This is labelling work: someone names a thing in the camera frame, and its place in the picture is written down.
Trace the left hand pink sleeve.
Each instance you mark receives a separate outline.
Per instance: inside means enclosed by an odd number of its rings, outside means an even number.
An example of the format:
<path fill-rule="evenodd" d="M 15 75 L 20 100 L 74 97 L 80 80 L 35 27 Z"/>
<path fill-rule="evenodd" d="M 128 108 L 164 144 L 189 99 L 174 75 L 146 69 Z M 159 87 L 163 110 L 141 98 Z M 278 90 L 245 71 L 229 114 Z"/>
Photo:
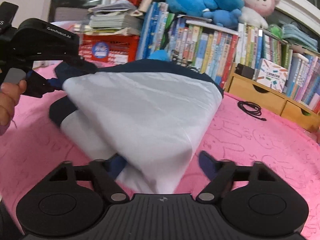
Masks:
<path fill-rule="evenodd" d="M 1 135 L 10 126 L 15 115 L 15 107 L 18 105 L 20 97 L 26 88 L 27 83 L 25 80 L 21 80 L 18 84 L 2 83 L 0 92 Z"/>

